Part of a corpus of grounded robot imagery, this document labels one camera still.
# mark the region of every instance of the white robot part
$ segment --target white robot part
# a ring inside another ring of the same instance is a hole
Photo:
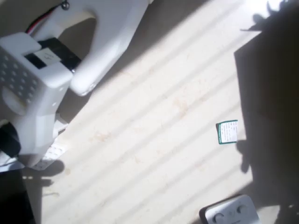
[[[57,113],[67,89],[83,96],[96,86],[127,49],[152,1],[72,0],[67,8],[56,7],[33,38],[26,33],[0,38],[0,121],[13,127],[22,165],[44,169],[50,163],[38,162],[50,158],[45,158],[47,151],[58,156],[65,152],[51,146],[68,125]],[[58,41],[65,29],[90,17],[96,19],[93,42],[74,72],[44,44]],[[1,158],[10,164],[5,155]]]
[[[77,67],[70,89],[84,96],[94,89],[127,49],[149,0],[72,0],[58,7],[34,35],[37,41],[58,38],[62,32],[88,18],[96,19],[90,52]]]
[[[56,112],[73,77],[59,62],[38,69],[24,57],[40,49],[25,33],[0,39],[0,120],[15,128],[19,160],[29,167],[43,157],[61,130]]]

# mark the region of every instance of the red wire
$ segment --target red wire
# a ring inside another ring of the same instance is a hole
[[[32,26],[27,30],[27,34],[30,33],[31,30],[33,30],[33,28],[40,22],[42,21],[44,18],[46,18],[47,16],[49,16],[52,12],[49,12],[47,14],[45,14],[43,17],[41,17],[39,20],[37,20],[34,24],[32,24]]]

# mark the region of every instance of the small green card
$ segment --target small green card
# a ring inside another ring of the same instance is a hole
[[[227,120],[216,124],[219,144],[237,142],[238,120]]]

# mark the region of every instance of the white curved arm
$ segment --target white curved arm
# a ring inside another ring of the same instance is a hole
[[[34,35],[37,41],[58,38],[87,18],[96,19],[90,52],[77,67],[70,88],[79,96],[89,93],[127,49],[149,4],[148,0],[71,0],[58,7]]]

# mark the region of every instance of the black wire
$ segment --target black wire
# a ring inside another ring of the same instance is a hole
[[[61,3],[58,4],[58,5],[56,5],[56,6],[54,6],[54,7],[52,7],[52,8],[50,8],[47,12],[45,12],[44,14],[40,15],[40,16],[37,17],[35,20],[33,20],[32,23],[30,23],[30,25],[29,25],[28,28],[26,29],[25,33],[28,33],[28,31],[30,31],[31,27],[32,27],[33,25],[35,25],[37,21],[41,20],[43,17],[45,17],[45,16],[49,15],[50,13],[52,13],[52,12],[53,12],[58,6],[60,6],[60,5],[61,5]]]

